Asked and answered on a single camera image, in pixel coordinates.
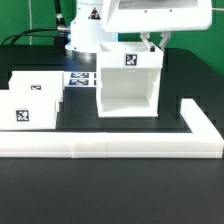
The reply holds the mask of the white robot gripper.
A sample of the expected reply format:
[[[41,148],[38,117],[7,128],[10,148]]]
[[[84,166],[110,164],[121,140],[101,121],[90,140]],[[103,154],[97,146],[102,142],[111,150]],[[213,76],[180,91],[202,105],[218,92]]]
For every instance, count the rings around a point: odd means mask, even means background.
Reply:
[[[170,32],[206,30],[212,23],[211,0],[104,0],[102,27],[106,32],[141,33],[147,50],[151,48],[145,32],[162,32],[159,48],[164,50]]]

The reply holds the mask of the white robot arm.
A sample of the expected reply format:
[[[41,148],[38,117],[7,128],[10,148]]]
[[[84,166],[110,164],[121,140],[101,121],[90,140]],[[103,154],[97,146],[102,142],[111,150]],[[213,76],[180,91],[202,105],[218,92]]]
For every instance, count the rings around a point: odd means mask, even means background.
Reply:
[[[175,31],[206,30],[212,23],[212,0],[76,0],[67,52],[96,58],[98,42],[115,42],[121,33],[160,32],[159,48]]]

